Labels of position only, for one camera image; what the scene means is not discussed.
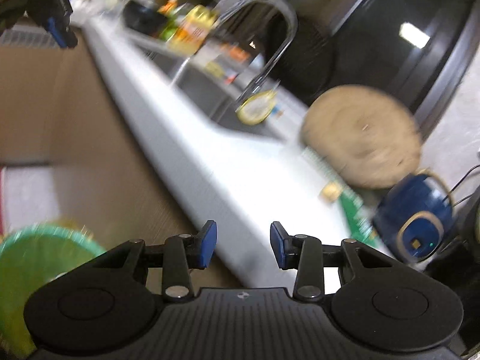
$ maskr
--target handle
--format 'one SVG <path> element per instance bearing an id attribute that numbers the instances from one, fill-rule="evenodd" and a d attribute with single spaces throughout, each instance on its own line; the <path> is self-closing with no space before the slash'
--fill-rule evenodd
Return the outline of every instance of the handle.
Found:
<path id="1" fill-rule="evenodd" d="M 415 257 L 412 257 L 409 255 L 409 253 L 407 252 L 407 249 L 405 247 L 405 245 L 403 244 L 403 241 L 402 241 L 402 236 L 403 236 L 403 233 L 405 232 L 406 228 L 415 220 L 417 219 L 426 219 L 428 220 L 432 225 L 435 226 L 437 232 L 438 232 L 438 236 L 439 236 L 439 239 L 441 240 L 443 238 L 443 234 L 444 234 L 444 229 L 443 229 L 443 225 L 442 225 L 442 222 L 440 221 L 440 219 L 438 219 L 438 217 L 433 214 L 432 212 L 430 211 L 419 211 L 417 212 L 416 214 L 413 214 L 404 224 L 403 226 L 400 228 L 399 232 L 397 233 L 397 248 L 398 248 L 398 251 L 402 254 L 403 257 L 405 257 L 405 259 L 407 261 L 411 261 L 413 263 L 416 263 L 418 261 L 420 261 L 419 258 L 415 258 Z M 431 253 L 429 253 L 427 256 L 423 257 L 422 260 L 428 258 L 432 253 L 434 252 L 434 250 L 431 251 Z"/>
<path id="2" fill-rule="evenodd" d="M 450 188 L 447 187 L 447 185 L 445 184 L 445 181 L 443 181 L 443 179 L 441 179 L 440 176 L 438 176 L 438 174 L 432 172 L 431 169 L 429 168 L 419 169 L 413 174 L 415 176 L 426 175 L 434 179 L 440 185 L 443 191 L 446 193 L 448 200 L 450 201 L 450 205 L 452 206 L 452 209 L 453 209 L 453 207 L 455 206 L 455 202 L 453 200 L 452 193 L 450 192 Z"/>

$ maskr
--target faucet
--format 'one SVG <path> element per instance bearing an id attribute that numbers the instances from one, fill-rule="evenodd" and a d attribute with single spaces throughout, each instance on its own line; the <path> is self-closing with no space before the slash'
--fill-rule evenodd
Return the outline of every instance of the faucet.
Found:
<path id="1" fill-rule="evenodd" d="M 295 34 L 297 33 L 298 21 L 297 14 L 295 10 L 285 2 L 284 0 L 240 0 L 235 5 L 233 5 L 229 10 L 224 14 L 220 15 L 217 21 L 212 27 L 212 31 L 217 30 L 223 23 L 225 23 L 229 18 L 236 14 L 246 5 L 249 5 L 253 2 L 259 2 L 267 5 L 272 5 L 275 7 L 285 18 L 287 29 L 286 29 L 286 38 L 283 41 L 280 48 L 273 54 L 270 60 L 265 64 L 260 73 L 258 73 L 247 85 L 242 94 L 237 99 L 237 103 L 243 104 L 249 97 L 254 95 L 261 88 L 262 84 L 265 82 L 268 74 L 272 71 L 275 64 L 278 62 L 282 54 L 285 52 L 290 43 L 292 43 Z"/>

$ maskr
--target stainless steel sink basin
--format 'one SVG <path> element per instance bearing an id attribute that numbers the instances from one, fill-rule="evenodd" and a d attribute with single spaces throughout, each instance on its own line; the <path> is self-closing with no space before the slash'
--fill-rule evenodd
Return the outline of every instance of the stainless steel sink basin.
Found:
<path id="1" fill-rule="evenodd" d="M 239 121 L 235 101 L 241 91 L 233 85 L 203 72 L 189 59 L 185 59 L 162 46 L 137 46 L 151 59 L 210 120 L 229 130 L 241 131 L 271 138 L 279 137 L 265 124 L 248 126 Z"/>

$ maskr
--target cable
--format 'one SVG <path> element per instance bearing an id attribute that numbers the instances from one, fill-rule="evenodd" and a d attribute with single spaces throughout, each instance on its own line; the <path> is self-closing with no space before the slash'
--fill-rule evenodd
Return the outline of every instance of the cable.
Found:
<path id="1" fill-rule="evenodd" d="M 467 173 L 465 173 L 464 176 L 459 180 L 459 182 L 456 183 L 455 186 L 450 190 L 450 193 L 452 193 L 453 191 L 455 191 L 455 190 L 458 188 L 458 186 L 459 186 L 461 183 L 463 183 L 463 181 L 469 176 L 469 174 L 472 173 L 472 172 L 473 172 L 475 169 L 477 169 L 477 168 L 480 168 L 480 164 L 475 165 L 475 166 L 474 166 L 473 168 L 471 168 Z M 455 207 L 457 204 L 463 202 L 464 200 L 467 200 L 467 199 L 470 198 L 470 197 L 471 197 L 471 195 L 468 195 L 468 196 L 460 199 L 459 201 L 457 201 L 457 202 L 453 205 L 453 207 Z M 445 200 L 447 200 L 447 199 L 448 199 L 448 195 L 443 198 L 443 202 L 444 202 Z"/>
<path id="2" fill-rule="evenodd" d="M 473 168 L 471 168 L 467 173 L 465 173 L 465 175 L 460 179 L 460 181 L 455 184 L 455 186 L 452 188 L 452 190 L 450 191 L 450 193 L 452 193 L 453 191 L 455 191 L 455 190 L 457 189 L 457 187 L 458 187 L 461 183 L 463 183 L 463 180 L 465 180 L 470 173 L 472 173 L 475 169 L 477 169 L 477 168 L 479 168 L 479 167 L 480 167 L 480 164 L 475 165 L 475 166 L 474 166 Z"/>
<path id="3" fill-rule="evenodd" d="M 455 207 L 457 204 L 460 204 L 460 203 L 463 202 L 464 200 L 467 200 L 467 199 L 471 198 L 472 196 L 473 196 L 473 193 L 471 193 L 471 194 L 468 195 L 468 196 L 465 196 L 464 198 L 461 198 L 459 201 L 457 201 L 457 202 L 453 205 L 453 207 Z"/>

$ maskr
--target green bowl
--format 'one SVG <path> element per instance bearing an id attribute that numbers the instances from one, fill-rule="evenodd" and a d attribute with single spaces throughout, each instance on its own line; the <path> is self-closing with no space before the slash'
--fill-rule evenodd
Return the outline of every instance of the green bowl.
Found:
<path id="1" fill-rule="evenodd" d="M 63 227 L 34 225 L 0 244 L 0 335 L 18 358 L 35 350 L 23 321 L 23 307 L 37 289 L 104 253 L 86 235 Z"/>

